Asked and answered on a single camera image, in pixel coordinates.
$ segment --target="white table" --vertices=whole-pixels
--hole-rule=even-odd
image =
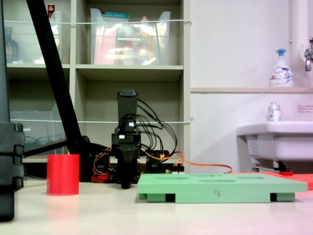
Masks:
[[[115,184],[82,183],[76,196],[45,192],[45,181],[25,181],[0,235],[313,235],[313,191],[254,204],[146,203],[136,186]]]

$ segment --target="wall shelf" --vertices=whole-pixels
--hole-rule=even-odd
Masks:
[[[87,2],[99,4],[178,5],[180,0],[87,0]]]
[[[281,87],[281,88],[248,88],[248,87],[193,87],[190,89],[192,94],[212,94],[212,93],[233,93],[233,94],[248,94],[248,93],[313,93],[313,88],[300,88],[300,87]]]
[[[47,156],[33,156],[28,158],[23,158],[23,163],[47,163]],[[146,157],[140,157],[139,161],[141,163],[146,163]],[[177,159],[169,159],[165,163],[175,163]],[[110,157],[110,163],[116,164],[117,159],[115,157]]]
[[[76,65],[87,81],[178,82],[183,66]]]
[[[69,64],[62,65],[64,76],[69,81]],[[45,65],[40,64],[7,64],[10,81],[48,81]]]

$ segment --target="green tray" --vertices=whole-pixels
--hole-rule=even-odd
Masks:
[[[291,202],[295,192],[307,192],[307,183],[265,174],[143,174],[138,182],[147,202]]]

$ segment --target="clear plastic bin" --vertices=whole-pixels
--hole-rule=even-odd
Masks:
[[[62,12],[54,12],[50,24],[63,64],[69,63],[70,25]],[[8,63],[44,64],[34,25],[4,22],[6,57]]]
[[[22,112],[10,112],[11,122],[18,122],[23,125],[25,134],[25,150],[34,147],[40,147],[43,144],[60,141],[65,139],[64,129],[60,121],[60,114],[55,104],[50,112],[40,112],[35,110],[25,110]],[[38,121],[15,121],[19,120],[38,120]],[[58,148],[38,156],[46,156],[47,154],[64,154],[65,148]]]
[[[98,9],[91,9],[91,63],[105,65],[169,65],[171,12],[159,23],[105,24]]]

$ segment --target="red cup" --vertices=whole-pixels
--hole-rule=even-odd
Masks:
[[[49,154],[47,195],[66,196],[79,193],[79,154]]]

